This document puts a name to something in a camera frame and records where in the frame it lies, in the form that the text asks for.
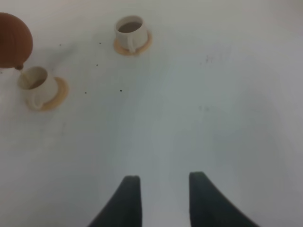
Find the cup handle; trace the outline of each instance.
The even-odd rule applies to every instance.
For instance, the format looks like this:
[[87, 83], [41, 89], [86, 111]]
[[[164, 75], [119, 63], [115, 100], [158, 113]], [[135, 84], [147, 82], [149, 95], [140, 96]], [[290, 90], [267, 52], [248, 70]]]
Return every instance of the cup handle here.
[[131, 35], [127, 38], [127, 45], [130, 53], [136, 52], [136, 49], [134, 48], [133, 37]]
[[35, 95], [35, 93], [33, 93], [33, 94], [31, 95], [30, 99], [29, 99], [29, 105], [30, 105], [32, 108], [34, 108], [35, 110], [40, 110], [41, 107], [42, 107], [42, 105], [43, 105], [43, 103], [40, 102], [40, 103], [37, 104], [36, 101], [35, 101], [35, 99], [36, 99], [36, 95]]

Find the small white cup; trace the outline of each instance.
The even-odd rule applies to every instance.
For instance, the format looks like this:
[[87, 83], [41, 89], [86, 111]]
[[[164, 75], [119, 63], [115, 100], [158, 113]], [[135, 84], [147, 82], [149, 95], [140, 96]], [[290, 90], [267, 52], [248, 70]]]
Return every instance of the small white cup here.
[[[43, 82], [33, 87], [38, 81]], [[56, 80], [42, 67], [32, 67], [23, 72], [23, 75], [19, 76], [18, 86], [30, 107], [36, 110], [41, 109], [44, 103], [51, 101], [58, 92]]]
[[[142, 24], [140, 28], [133, 32], [122, 33], [119, 29], [131, 22], [137, 22]], [[129, 50], [130, 53], [135, 53], [137, 48], [144, 46], [148, 40], [147, 29], [145, 22], [141, 17], [138, 16], [128, 16], [120, 19], [115, 25], [116, 38], [120, 45]]]

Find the coffee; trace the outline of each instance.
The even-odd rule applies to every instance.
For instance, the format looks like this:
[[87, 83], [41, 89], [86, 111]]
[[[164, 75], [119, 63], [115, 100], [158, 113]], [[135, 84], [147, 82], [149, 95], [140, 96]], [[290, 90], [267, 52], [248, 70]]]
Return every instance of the coffee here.
[[29, 89], [34, 89], [36, 87], [39, 87], [41, 84], [43, 84], [45, 79], [37, 80], [35, 83], [32, 84], [32, 86], [29, 87]]
[[138, 30], [141, 27], [141, 25], [142, 24], [138, 23], [138, 22], [129, 22], [129, 23], [126, 23], [125, 25], [122, 25], [118, 31], [122, 32], [122, 33], [134, 32], [134, 31]]

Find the ceramic cup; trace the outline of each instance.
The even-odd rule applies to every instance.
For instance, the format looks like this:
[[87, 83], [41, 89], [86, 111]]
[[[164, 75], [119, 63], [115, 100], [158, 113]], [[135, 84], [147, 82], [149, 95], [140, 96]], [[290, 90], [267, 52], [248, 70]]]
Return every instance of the ceramic cup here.
[[18, 86], [30, 107], [39, 110], [51, 101], [58, 92], [54, 77], [41, 67], [32, 67], [19, 76]]
[[[125, 25], [126, 27], [129, 25], [129, 27], [128, 30], [123, 31]], [[129, 50], [130, 53], [135, 53], [136, 49], [144, 46], [148, 39], [145, 22], [138, 16], [128, 16], [120, 19], [115, 25], [115, 32], [120, 45]]]

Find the brown ball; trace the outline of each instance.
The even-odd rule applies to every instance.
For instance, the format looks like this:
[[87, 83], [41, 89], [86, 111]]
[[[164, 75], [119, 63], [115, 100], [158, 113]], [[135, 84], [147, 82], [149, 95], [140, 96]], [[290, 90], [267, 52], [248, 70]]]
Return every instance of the brown ball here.
[[23, 68], [33, 50], [33, 37], [26, 24], [8, 13], [0, 13], [0, 68]]

